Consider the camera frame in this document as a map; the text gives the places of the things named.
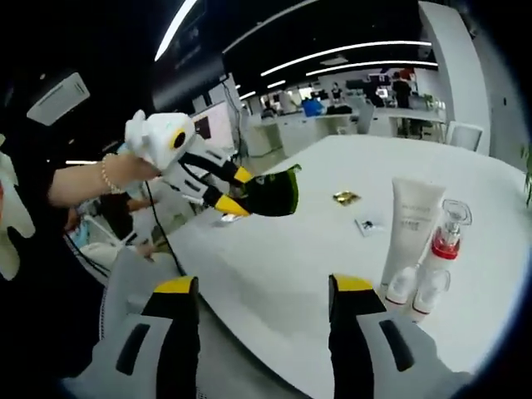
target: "round table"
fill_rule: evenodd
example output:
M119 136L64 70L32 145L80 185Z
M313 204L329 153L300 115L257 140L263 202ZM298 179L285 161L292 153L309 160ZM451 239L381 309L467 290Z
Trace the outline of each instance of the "round table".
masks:
M210 209L170 236L187 273L232 333L274 372L314 398L333 397L328 275L378 287L392 226L392 178L447 188L473 224L451 268L451 288L420 327L453 371L475 372L504 336L527 278L532 211L524 174L493 158L419 140L331 136L273 168L299 163L299 205L282 218L220 224ZM343 207L333 194L362 197ZM363 238L354 219L386 230Z

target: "gold packet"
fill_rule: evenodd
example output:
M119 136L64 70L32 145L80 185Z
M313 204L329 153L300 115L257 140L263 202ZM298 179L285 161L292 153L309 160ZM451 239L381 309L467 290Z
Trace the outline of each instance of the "gold packet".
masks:
M348 206L352 204L355 201L358 201L361 199L360 195L356 195L355 193L352 193L351 191L340 191L339 193L336 193L332 196L332 198L338 202L340 205Z

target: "cable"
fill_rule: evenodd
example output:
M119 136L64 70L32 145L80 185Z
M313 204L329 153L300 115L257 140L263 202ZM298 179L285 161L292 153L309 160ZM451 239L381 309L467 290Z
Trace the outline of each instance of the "cable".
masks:
M95 262L94 260L90 259L88 256L86 256L74 243L74 241L70 238L68 234L65 234L65 237L70 242L70 245L76 249L77 253L88 263L90 264L99 274L101 274L105 278L109 278L109 272L110 270L107 269L103 264L99 264Z
M144 182L146 184L146 190L148 191L148 195L150 196L150 203L151 203L151 210L153 211L153 216L155 218L155 222L157 223L157 226L159 226L160 233L165 238L166 245L168 245L168 249L170 250L170 255L172 255L172 258L175 262L175 267L179 271L179 273L182 276L185 276L186 273L183 270L183 267L180 264L180 261L177 259L177 256L175 255L174 250L172 249L172 246L170 245L170 241L168 240L168 237L166 236L165 230L163 229L163 226L160 224L159 218L157 217L157 211L155 210L155 201L153 200L153 195L151 195L150 185L147 181Z
M243 156L242 156L242 141L243 140L242 140L242 131L240 130L240 122L241 122L241 118L242 117L240 115L239 109L234 104L233 97L231 97L231 94L229 92L229 88L225 84L225 81L222 81L222 86L224 87L225 96L227 97L227 99L229 101L229 104L231 105L231 108L233 108L234 114L237 116L236 132L237 132L237 135L239 137L239 144L238 144L238 149L237 149L237 153L236 153L235 159L240 158L240 161L242 161L242 158L243 158Z

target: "small white bottle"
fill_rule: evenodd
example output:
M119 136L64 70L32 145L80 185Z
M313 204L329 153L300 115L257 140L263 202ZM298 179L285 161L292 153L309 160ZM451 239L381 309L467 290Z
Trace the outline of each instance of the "small white bottle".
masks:
M451 274L448 270L427 270L412 302L408 315L418 323L429 315L440 302L442 294L449 291Z
M384 298L388 310L399 309L406 305L408 298L416 289L419 267L419 264L408 266L393 276Z

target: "blue shirt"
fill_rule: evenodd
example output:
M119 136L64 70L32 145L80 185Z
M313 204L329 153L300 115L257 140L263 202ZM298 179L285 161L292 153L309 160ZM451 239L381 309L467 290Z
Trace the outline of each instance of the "blue shirt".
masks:
M71 231L69 237L74 244L80 249L89 244L89 222L82 220L80 225L74 231Z
M323 105L315 98L307 100L303 103L303 110L305 116L318 116L322 114Z

